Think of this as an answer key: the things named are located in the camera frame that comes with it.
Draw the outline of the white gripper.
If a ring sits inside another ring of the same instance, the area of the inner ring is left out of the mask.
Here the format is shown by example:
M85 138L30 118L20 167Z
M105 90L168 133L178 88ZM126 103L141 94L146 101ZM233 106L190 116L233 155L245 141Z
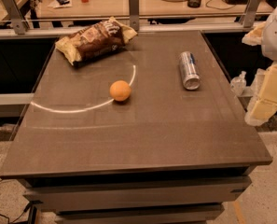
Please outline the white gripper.
M262 54L277 61L277 7L268 16L266 22L257 25L247 33L242 42L249 46L261 44ZM254 95L247 107L245 122L251 126L260 126L277 112L277 62L273 62L264 72L257 95Z

